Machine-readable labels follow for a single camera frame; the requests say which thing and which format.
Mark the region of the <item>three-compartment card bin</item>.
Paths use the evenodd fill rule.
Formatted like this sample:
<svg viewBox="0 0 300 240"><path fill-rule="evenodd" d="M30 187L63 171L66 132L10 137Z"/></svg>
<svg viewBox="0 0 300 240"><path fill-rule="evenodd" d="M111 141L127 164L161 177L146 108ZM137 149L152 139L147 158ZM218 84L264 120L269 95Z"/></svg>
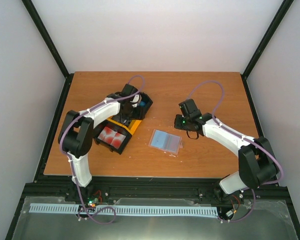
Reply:
<svg viewBox="0 0 300 240"><path fill-rule="evenodd" d="M147 112L149 111L150 107L153 104L153 101L146 93L141 92L139 94L141 95L142 100L147 99L150 101L149 106L144 108L144 110L143 110L143 114L144 114L144 118L145 118ZM113 114L113 115L109 116L108 118L104 119L103 121L99 122L99 124L94 127L95 135L94 135L93 140L97 145L103 145L103 146L107 147L108 149L110 149L111 152L116 152L118 154L122 154L124 149L126 148L127 144L131 140L132 136L135 134L137 128L141 124L142 120L125 118L120 115L120 112L118 112L117 114ZM109 127L112 130L119 132L126 136L125 140L123 141L123 143L119 149L116 149L113 146L97 139L98 135L101 133L101 131L104 129L104 127Z"/></svg>

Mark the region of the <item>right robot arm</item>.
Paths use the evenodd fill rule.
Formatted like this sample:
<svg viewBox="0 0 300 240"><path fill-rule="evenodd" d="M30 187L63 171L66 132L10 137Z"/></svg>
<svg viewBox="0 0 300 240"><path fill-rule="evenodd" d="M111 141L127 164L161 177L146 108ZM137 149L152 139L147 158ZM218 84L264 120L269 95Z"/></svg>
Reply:
<svg viewBox="0 0 300 240"><path fill-rule="evenodd" d="M265 137L244 135L223 124L211 113L202 114L193 99L178 104L182 114L177 114L174 127L196 138L204 136L230 150L238 157L238 171L219 181L218 187L229 195L239 190L255 190L261 185L274 184L272 180L282 172L271 144Z"/></svg>

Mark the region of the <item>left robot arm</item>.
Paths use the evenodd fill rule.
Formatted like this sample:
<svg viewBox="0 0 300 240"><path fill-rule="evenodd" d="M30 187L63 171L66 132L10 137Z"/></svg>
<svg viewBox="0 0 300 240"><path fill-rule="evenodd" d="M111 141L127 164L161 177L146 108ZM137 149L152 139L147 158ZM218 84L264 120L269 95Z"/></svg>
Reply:
<svg viewBox="0 0 300 240"><path fill-rule="evenodd" d="M72 181L79 186L76 195L82 201L93 198L94 188L89 185L92 175L89 169L90 151L95 128L107 118L120 113L123 106L138 106L141 91L126 84L121 92L109 94L103 101L82 111L70 110L65 116L58 137L59 150L70 164Z"/></svg>

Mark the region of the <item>pink leather card holder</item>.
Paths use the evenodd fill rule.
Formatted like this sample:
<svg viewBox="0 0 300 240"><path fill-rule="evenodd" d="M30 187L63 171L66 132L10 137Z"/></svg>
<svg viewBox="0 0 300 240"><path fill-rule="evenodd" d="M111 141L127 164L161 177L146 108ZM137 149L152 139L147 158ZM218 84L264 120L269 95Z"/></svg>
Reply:
<svg viewBox="0 0 300 240"><path fill-rule="evenodd" d="M148 146L172 154L178 154L182 138L178 135L154 129Z"/></svg>

